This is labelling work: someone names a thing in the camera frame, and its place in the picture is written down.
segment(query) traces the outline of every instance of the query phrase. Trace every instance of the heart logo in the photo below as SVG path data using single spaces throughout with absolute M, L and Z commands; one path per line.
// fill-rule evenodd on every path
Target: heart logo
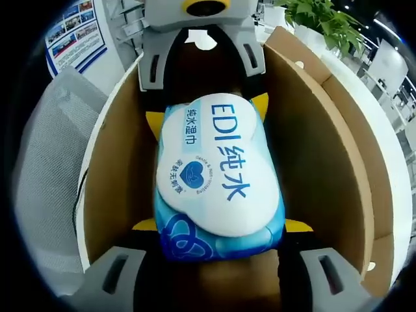
M 202 163 L 191 161 L 188 163 L 179 175 L 183 182 L 192 189 L 198 189 L 203 185 Z

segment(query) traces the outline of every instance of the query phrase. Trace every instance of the blue wet wipes package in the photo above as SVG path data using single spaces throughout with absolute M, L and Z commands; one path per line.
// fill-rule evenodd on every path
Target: blue wet wipes package
M 235 259 L 275 248 L 285 208 L 255 107 L 233 94 L 168 107 L 154 202 L 168 259 Z

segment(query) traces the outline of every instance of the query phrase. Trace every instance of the cardboard box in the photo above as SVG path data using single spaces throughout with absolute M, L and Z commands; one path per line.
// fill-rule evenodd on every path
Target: cardboard box
M 293 62 L 302 61 L 304 70 L 330 96 L 351 130 L 364 161 L 374 214 L 374 243 L 370 260 L 376 266 L 366 274 L 363 284 L 373 295 L 383 296 L 389 290 L 393 269 L 393 188 L 377 139 L 359 105 L 301 41 L 282 27 L 277 27 L 266 46 L 273 47 Z
M 265 44 L 269 94 L 265 129 L 288 218 L 303 221 L 364 276 L 372 252 L 371 186 L 359 147 L 345 117 L 322 88 L 320 66 L 302 70 Z M 294 37 L 286 44 L 299 44 Z M 214 92 L 238 92 L 237 69 L 222 47 L 201 51 L 184 44 L 173 70 L 172 104 Z M 118 89 L 99 132 L 88 176 L 84 232 L 94 262 L 137 222 L 152 217 L 157 141 L 145 118 L 137 69 Z M 277 309 L 278 258 L 270 251 L 237 261 L 178 266 L 177 289 L 189 291 L 183 309 Z

